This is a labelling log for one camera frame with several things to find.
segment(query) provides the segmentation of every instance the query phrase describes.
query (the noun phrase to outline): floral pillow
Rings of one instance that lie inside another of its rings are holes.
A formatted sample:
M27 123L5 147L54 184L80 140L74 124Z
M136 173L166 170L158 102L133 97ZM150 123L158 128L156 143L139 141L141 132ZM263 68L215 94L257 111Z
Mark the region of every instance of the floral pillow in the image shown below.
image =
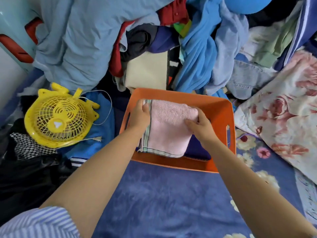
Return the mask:
M274 80L239 106L235 123L317 184L317 59L297 51Z

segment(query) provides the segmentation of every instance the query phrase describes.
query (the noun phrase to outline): striped sleeve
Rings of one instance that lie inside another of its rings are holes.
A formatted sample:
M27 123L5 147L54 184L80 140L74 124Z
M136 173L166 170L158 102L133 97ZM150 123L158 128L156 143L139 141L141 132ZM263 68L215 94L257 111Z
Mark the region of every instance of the striped sleeve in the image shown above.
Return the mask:
M32 209L0 227L1 238L79 238L67 210L61 207Z

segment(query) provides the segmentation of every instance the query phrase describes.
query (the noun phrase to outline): folded towel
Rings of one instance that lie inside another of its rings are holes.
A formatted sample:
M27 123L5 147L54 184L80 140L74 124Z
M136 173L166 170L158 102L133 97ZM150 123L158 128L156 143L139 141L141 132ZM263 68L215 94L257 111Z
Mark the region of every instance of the folded towel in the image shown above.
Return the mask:
M150 105L151 123L142 136L138 152L182 157L192 136L184 121L197 121L197 109L163 100L145 100L144 103Z

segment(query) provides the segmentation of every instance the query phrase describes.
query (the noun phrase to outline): blue ball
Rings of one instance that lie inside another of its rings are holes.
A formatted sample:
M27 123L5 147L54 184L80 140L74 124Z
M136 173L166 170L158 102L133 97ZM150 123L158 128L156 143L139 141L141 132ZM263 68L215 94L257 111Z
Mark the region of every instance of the blue ball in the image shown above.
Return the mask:
M261 11L272 0L224 0L228 9L237 14L251 14Z

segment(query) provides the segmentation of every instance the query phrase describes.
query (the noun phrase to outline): beige fabric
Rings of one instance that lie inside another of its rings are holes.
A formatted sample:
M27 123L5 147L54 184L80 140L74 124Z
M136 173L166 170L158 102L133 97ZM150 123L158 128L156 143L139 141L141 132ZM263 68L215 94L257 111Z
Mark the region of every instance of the beige fabric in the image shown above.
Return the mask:
M145 52L127 64L127 88L155 88L166 90L167 52Z

